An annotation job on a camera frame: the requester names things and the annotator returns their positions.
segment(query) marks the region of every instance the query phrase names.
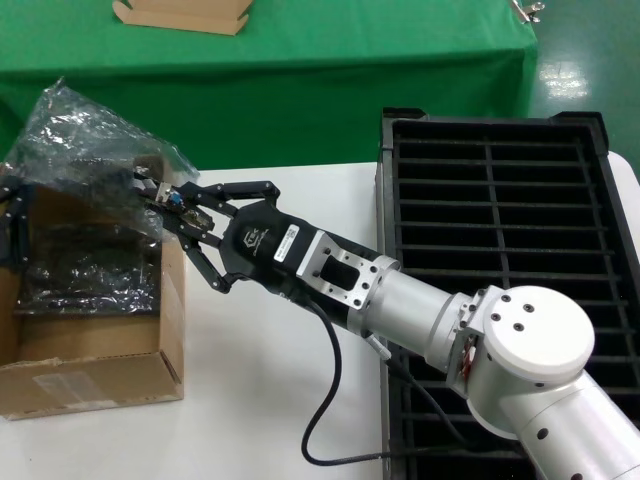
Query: white table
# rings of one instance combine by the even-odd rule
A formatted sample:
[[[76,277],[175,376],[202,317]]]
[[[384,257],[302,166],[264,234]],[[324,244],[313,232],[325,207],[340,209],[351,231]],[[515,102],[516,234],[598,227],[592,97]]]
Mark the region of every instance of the white table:
[[[611,158],[628,215],[640,187]],[[375,164],[204,172],[201,183],[271,180],[283,211],[375,246]],[[640,218],[629,218],[636,247]],[[211,291],[189,265],[187,378],[182,402],[5,422],[0,476],[10,480],[382,478],[380,462],[307,464],[300,439],[326,395],[331,348],[317,318],[250,283]],[[321,458],[382,447],[377,356],[338,332],[343,384],[310,449]]]

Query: cable connector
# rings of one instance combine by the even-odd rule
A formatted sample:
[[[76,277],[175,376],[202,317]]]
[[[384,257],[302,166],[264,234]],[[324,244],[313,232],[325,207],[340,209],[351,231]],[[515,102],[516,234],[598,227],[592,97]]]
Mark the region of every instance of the cable connector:
[[[391,358],[391,352],[389,351],[389,349],[385,347],[382,342],[376,338],[375,335],[371,334],[364,340],[369,345],[371,345],[371,348],[376,351],[383,362],[386,363]]]

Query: dark plastic item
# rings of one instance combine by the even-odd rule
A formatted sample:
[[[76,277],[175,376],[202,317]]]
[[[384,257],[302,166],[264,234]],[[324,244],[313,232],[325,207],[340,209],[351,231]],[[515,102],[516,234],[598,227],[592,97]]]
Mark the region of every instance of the dark plastic item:
[[[128,315],[160,311],[160,242],[113,224],[34,231],[19,315]]]
[[[429,118],[385,110],[379,246],[449,292],[540,285],[575,299],[596,329],[587,371],[640,425],[640,270],[597,113],[550,119]],[[493,441],[443,375],[392,346],[460,431]],[[419,395],[389,379],[392,448],[451,441]],[[394,460],[389,478],[535,479],[513,452]]]

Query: metal bracket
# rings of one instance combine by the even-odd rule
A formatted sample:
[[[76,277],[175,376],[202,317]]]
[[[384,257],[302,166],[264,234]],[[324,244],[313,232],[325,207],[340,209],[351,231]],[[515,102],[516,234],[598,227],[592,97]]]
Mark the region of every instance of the metal bracket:
[[[470,303],[462,305],[460,323],[456,338],[451,348],[449,368],[447,369],[447,386],[462,398],[467,398],[466,370],[473,360],[476,344],[484,338],[484,312],[493,299],[502,295],[504,290],[490,286],[479,290]]]
[[[320,272],[330,256],[358,270],[358,281],[352,290],[344,290],[320,276]],[[354,310],[361,310],[366,306],[370,288],[376,284],[378,279],[382,279],[382,274],[383,271],[375,263],[340,248],[322,230],[316,232],[309,250],[296,272],[296,276],[304,280],[314,290]]]
[[[508,1],[522,23],[539,23],[540,19],[537,17],[537,14],[544,10],[546,6],[542,2],[535,2],[526,7],[521,7],[518,0]]]

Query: black grid tray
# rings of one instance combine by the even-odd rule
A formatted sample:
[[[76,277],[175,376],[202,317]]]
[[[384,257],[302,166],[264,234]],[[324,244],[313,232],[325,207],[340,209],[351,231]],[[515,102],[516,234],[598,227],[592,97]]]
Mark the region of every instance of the black grid tray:
[[[587,371],[640,425],[640,274],[599,114],[548,120],[428,118],[387,109],[378,169],[379,245],[404,272],[450,292],[541,285],[575,299],[596,346]],[[424,360],[393,346],[459,430],[494,441]],[[435,412],[389,379],[392,447],[450,442]],[[392,462],[393,480],[534,479],[504,452]]]

